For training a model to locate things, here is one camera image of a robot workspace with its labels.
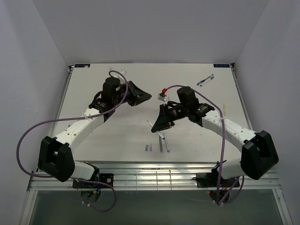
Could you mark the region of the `teal white marker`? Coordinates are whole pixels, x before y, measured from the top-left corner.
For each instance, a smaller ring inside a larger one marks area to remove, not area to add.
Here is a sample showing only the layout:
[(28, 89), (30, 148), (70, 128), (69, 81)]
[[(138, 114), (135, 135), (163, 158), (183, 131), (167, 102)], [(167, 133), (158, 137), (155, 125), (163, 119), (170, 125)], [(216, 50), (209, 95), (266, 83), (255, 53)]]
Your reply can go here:
[[(153, 128), (153, 124), (150, 121), (147, 120), (147, 123), (150, 125), (151, 128)], [(155, 133), (158, 134), (162, 140), (165, 140), (165, 134), (163, 132), (156, 131)]]

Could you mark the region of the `lavender capped white marker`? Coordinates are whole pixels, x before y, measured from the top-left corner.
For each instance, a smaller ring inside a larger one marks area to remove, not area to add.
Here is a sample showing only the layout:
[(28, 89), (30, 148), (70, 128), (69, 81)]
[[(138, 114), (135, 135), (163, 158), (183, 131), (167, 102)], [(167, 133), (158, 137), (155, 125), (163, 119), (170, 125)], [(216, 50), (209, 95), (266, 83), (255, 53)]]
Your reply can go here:
[(169, 144), (168, 144), (168, 141), (166, 138), (164, 139), (164, 142), (165, 142), (165, 147), (166, 147), (167, 152), (170, 152)]

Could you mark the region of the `purple marker pen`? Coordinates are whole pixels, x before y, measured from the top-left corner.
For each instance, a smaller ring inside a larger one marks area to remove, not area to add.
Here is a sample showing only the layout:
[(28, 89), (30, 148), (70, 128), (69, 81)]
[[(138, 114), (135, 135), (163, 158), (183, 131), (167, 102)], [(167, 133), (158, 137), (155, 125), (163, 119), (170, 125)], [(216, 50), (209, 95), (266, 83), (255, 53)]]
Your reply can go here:
[(159, 149), (160, 149), (160, 152), (162, 153), (163, 152), (163, 145), (162, 145), (162, 138), (159, 136)]

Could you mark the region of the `yellow highlighter pen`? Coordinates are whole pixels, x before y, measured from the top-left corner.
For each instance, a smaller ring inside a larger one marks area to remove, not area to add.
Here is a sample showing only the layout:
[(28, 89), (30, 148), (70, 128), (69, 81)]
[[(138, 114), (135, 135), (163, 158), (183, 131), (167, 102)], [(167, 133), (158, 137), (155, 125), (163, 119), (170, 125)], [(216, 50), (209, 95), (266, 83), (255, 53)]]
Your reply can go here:
[(223, 117), (224, 117), (224, 118), (227, 117), (227, 110), (226, 110), (226, 105), (225, 105), (225, 103), (223, 103)]

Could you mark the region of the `green capped marker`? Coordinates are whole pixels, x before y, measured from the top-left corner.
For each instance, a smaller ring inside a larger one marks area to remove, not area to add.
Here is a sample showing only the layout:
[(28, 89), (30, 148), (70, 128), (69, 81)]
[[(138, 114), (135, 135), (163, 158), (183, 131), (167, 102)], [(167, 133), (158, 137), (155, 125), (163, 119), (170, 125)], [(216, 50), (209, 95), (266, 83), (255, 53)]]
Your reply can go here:
[(202, 86), (204, 86), (206, 83), (208, 83), (209, 81), (211, 81), (212, 79), (214, 79), (214, 74), (212, 74), (212, 75), (210, 75), (210, 76), (211, 76), (210, 79), (206, 80), (205, 82), (203, 82), (203, 83), (200, 84), (199, 86), (202, 87)]

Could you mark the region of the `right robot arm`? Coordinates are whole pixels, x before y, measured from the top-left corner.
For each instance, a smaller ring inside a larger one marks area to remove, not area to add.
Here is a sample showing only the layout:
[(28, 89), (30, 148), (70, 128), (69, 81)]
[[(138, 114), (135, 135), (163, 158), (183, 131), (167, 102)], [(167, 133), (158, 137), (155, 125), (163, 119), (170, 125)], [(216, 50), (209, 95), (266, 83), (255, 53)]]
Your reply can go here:
[(274, 142), (268, 132), (246, 129), (225, 118), (216, 107), (200, 103), (195, 91), (189, 86), (181, 86), (177, 95), (178, 103), (168, 101), (160, 105), (158, 118), (151, 128), (153, 133), (173, 127), (176, 120), (188, 118), (191, 122), (218, 134), (223, 142), (228, 141), (241, 153), (238, 159), (231, 161), (226, 161), (221, 156), (211, 172), (197, 174), (195, 180), (198, 187), (238, 187), (239, 183), (235, 178), (248, 176), (258, 180), (279, 162)]

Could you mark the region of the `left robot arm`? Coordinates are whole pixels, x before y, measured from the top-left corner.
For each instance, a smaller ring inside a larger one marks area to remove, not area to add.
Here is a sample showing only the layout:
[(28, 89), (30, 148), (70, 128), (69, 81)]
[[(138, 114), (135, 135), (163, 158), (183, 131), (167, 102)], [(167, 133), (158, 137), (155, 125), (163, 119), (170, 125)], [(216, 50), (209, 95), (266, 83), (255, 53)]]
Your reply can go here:
[(116, 77), (106, 78), (103, 89), (94, 96), (82, 115), (83, 119), (75, 121), (55, 137), (46, 136), (42, 140), (38, 168), (61, 182), (83, 179), (88, 187), (95, 187), (99, 183), (98, 168), (74, 161), (76, 148), (115, 113), (119, 104), (137, 106), (151, 97), (151, 94), (138, 88), (132, 81), (122, 83)]

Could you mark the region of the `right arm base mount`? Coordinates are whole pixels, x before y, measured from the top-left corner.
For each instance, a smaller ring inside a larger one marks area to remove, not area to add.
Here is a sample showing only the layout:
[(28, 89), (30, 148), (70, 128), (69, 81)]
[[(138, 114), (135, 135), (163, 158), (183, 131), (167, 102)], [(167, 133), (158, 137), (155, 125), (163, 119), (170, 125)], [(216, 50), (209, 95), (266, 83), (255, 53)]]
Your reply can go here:
[[(192, 178), (196, 182), (198, 188), (216, 188), (218, 175), (213, 174), (212, 172), (199, 172)], [(220, 180), (220, 188), (229, 188), (235, 182), (235, 178), (230, 178), (224, 180), (221, 178)]]

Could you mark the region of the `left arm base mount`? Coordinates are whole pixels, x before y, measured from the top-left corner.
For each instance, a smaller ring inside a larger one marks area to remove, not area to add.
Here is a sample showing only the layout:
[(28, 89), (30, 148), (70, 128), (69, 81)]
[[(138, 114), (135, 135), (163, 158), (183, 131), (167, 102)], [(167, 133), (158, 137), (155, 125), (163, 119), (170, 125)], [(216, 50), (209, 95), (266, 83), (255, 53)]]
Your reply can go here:
[[(113, 173), (100, 173), (94, 178), (94, 181), (105, 183), (113, 187), (114, 174)], [(86, 183), (78, 180), (74, 180), (72, 188), (76, 189), (98, 189), (98, 188), (107, 188), (107, 186), (100, 185), (98, 183)]]

